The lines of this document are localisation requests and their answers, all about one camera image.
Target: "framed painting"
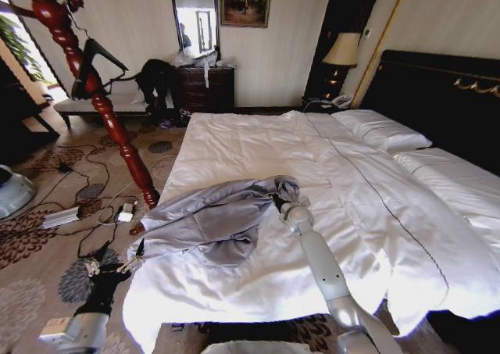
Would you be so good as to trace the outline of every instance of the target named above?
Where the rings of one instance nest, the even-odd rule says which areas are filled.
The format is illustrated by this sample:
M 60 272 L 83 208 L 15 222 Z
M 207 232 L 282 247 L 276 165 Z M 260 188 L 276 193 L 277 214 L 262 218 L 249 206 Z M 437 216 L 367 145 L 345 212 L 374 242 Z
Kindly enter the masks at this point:
M 220 0 L 222 26 L 267 27 L 270 0 Z

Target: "white duvet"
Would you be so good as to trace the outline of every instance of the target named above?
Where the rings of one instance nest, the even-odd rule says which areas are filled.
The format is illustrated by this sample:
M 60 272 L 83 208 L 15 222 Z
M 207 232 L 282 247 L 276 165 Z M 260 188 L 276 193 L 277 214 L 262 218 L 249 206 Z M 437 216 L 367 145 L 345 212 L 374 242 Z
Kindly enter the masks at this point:
M 309 196 L 358 303 L 384 297 L 401 334 L 432 309 L 474 317 L 500 309 L 500 262 L 436 195 L 332 116 L 201 114 L 191 118 L 161 202 L 196 188 L 287 174 Z M 272 207 L 259 242 L 237 268 L 197 252 L 146 262 L 123 304 L 144 352 L 162 323 L 259 322 L 326 313 L 297 238 Z

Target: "green plant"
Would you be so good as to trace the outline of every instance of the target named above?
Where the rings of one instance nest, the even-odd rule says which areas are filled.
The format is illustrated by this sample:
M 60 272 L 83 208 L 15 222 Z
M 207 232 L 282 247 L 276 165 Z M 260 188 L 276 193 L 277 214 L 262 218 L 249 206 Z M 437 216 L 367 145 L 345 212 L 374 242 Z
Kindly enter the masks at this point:
M 16 34 L 16 28 L 19 28 L 17 24 L 0 14 L 0 37 L 7 44 L 10 52 L 26 68 L 32 79 L 50 84 L 44 78 L 38 62 L 31 57 L 30 50 L 25 45 L 25 41 Z

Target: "carpet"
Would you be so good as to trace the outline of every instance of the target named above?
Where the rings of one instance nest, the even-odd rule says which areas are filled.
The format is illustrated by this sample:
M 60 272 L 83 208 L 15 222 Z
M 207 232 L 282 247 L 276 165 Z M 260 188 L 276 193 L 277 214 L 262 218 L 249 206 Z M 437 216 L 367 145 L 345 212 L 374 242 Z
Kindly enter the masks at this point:
M 38 341 L 41 329 L 49 319 L 72 316 L 90 291 L 84 262 L 77 258 L 78 244 L 85 238 L 81 253 L 88 254 L 113 237 L 113 225 L 97 227 L 98 215 L 111 197 L 130 182 L 118 147 L 99 122 L 72 119 L 71 132 L 60 122 L 57 129 L 62 135 L 56 143 L 13 167 L 34 182 L 37 195 L 12 218 L 0 222 L 0 354 L 53 352 L 50 346 Z M 141 158 L 150 166 L 156 189 L 161 192 L 182 143 L 184 129 L 163 130 L 146 126 L 138 119 L 130 119 L 126 125 Z M 173 157 L 159 160 L 166 155 Z M 57 170 L 60 163 L 65 163 L 73 172 L 60 173 Z M 147 211 L 134 184 L 112 202 L 116 210 L 136 199 L 133 221 L 118 225 L 104 262 L 124 260 L 125 249 L 136 239 L 128 231 Z M 45 215 L 76 205 L 80 206 L 81 220 L 41 229 Z M 110 215 L 109 211 L 102 214 L 102 220 Z M 103 354 L 140 352 L 122 323 L 123 298 L 129 283 L 123 282 L 116 291 Z M 384 312 L 386 309 L 381 306 L 379 314 L 385 316 L 384 321 L 390 325 L 390 318 Z M 328 315 L 269 324 L 164 324 L 155 353 L 200 353 L 210 342 L 242 338 L 295 341 L 309 344 L 313 351 L 337 352 L 336 337 L 341 332 Z M 426 321 L 400 342 L 403 349 L 412 354 L 455 352 Z

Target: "wooden bedpost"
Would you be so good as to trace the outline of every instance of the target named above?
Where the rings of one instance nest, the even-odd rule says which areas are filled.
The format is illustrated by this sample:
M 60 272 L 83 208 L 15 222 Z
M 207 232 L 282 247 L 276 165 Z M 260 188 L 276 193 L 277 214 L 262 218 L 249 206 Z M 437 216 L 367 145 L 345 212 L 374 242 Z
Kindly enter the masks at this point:
M 66 54 L 66 60 L 71 72 L 76 77 L 83 59 L 83 52 L 78 46 L 78 38 L 71 29 L 71 20 L 64 4 L 56 0 L 31 0 L 35 17 L 51 32 L 54 41 L 59 44 Z M 83 7 L 83 0 L 66 0 L 71 12 Z M 116 118 L 111 100 L 105 96 L 102 81 L 97 71 L 92 68 L 88 74 L 85 90 L 92 95 L 92 105 L 101 114 L 104 126 L 111 139 L 120 147 L 120 155 L 127 163 L 130 175 L 135 184 L 142 190 L 142 194 L 149 208 L 156 206 L 159 193 L 153 187 L 148 169 L 141 160 L 137 149 L 130 143 L 125 126 Z

